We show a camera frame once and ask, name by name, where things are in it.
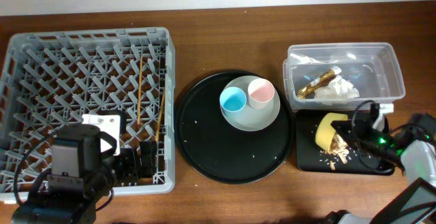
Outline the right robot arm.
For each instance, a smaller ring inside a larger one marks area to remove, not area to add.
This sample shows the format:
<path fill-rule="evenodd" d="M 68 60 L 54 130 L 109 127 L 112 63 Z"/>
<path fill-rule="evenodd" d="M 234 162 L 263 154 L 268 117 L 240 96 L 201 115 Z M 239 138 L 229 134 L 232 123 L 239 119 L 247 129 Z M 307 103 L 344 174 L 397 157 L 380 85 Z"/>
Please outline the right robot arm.
<path fill-rule="evenodd" d="M 389 146 L 375 142 L 378 133 L 367 129 L 363 149 L 399 166 L 409 186 L 373 218 L 360 218 L 346 210 L 330 212 L 322 223 L 434 223 L 435 222 L 435 118 L 429 114 L 414 114 L 399 133 L 387 139 Z"/>

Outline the white tissue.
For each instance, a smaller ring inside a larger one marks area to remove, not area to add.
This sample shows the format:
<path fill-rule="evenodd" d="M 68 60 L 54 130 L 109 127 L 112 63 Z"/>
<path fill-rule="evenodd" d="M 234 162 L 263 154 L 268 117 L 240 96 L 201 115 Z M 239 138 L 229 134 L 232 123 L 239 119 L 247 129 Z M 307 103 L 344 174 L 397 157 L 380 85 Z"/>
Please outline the white tissue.
<path fill-rule="evenodd" d="M 315 99 L 354 99 L 360 96 L 359 90 L 354 85 L 345 80 L 342 76 L 337 76 L 326 86 L 315 90 Z"/>

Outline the gold snack wrapper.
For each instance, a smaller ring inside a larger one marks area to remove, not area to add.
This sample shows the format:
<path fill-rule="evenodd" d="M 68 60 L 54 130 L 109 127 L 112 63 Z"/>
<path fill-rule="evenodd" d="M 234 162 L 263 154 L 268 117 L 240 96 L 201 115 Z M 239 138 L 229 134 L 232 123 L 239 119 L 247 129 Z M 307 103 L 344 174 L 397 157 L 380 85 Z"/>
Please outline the gold snack wrapper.
<path fill-rule="evenodd" d="M 326 73 L 312 80 L 308 85 L 304 86 L 297 93 L 297 98 L 305 99 L 312 94 L 316 89 L 326 86 L 331 80 L 342 72 L 338 66 L 331 67 Z"/>

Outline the yellow bowl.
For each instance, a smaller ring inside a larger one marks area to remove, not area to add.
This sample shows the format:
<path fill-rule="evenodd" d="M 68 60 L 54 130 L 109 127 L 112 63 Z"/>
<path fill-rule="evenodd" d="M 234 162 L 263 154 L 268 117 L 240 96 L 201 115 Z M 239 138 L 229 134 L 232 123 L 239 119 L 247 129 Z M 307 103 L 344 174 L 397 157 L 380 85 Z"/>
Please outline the yellow bowl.
<path fill-rule="evenodd" d="M 343 138 L 332 127 L 332 121 L 347 121 L 348 115 L 339 113 L 327 113 L 317 127 L 315 143 L 325 152 L 330 153 L 335 144 L 344 144 Z"/>

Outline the food scraps pile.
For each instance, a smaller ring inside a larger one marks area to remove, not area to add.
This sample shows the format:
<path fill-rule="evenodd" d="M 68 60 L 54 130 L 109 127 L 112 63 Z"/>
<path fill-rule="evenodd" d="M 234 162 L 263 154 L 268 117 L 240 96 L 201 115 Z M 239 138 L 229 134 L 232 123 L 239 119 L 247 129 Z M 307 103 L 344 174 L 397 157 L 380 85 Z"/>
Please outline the food scraps pile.
<path fill-rule="evenodd" d="M 357 155 L 355 150 L 351 153 L 348 144 L 338 133 L 333 135 L 328 150 L 321 150 L 320 152 L 329 156 L 329 158 L 325 159 L 324 162 L 333 172 L 336 170 L 336 166 L 340 163 L 346 165 L 352 160 L 352 155 Z"/>

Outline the blue plastic cup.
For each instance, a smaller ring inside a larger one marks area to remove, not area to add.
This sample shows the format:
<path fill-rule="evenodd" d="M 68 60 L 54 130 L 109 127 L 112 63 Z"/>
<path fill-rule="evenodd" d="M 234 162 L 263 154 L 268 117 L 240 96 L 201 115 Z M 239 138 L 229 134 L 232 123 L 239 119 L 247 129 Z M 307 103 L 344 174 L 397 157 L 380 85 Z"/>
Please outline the blue plastic cup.
<path fill-rule="evenodd" d="M 238 87 L 225 88 L 219 96 L 219 104 L 224 114 L 234 116 L 242 111 L 247 103 L 245 92 Z"/>

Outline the pink plastic cup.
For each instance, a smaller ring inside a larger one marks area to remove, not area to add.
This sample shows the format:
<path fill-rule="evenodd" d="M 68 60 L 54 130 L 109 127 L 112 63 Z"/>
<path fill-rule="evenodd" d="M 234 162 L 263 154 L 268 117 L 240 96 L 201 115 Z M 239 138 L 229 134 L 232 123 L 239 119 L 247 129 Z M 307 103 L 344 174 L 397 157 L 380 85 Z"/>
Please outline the pink plastic cup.
<path fill-rule="evenodd" d="M 260 110 L 268 105 L 275 96 L 273 84 L 264 78 L 256 78 L 248 86 L 249 105 Z"/>

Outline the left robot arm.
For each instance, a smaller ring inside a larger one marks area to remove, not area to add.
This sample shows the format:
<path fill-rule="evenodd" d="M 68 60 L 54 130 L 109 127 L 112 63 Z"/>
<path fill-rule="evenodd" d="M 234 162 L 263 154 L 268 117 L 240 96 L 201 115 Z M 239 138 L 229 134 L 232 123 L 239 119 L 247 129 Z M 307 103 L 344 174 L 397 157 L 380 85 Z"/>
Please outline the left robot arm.
<path fill-rule="evenodd" d="M 141 141 L 138 150 L 117 155 L 116 139 L 88 124 L 72 124 L 42 138 L 53 140 L 52 165 L 35 179 L 13 223 L 94 223 L 103 197 L 114 198 L 114 187 L 136 184 L 157 171 L 157 143 Z"/>

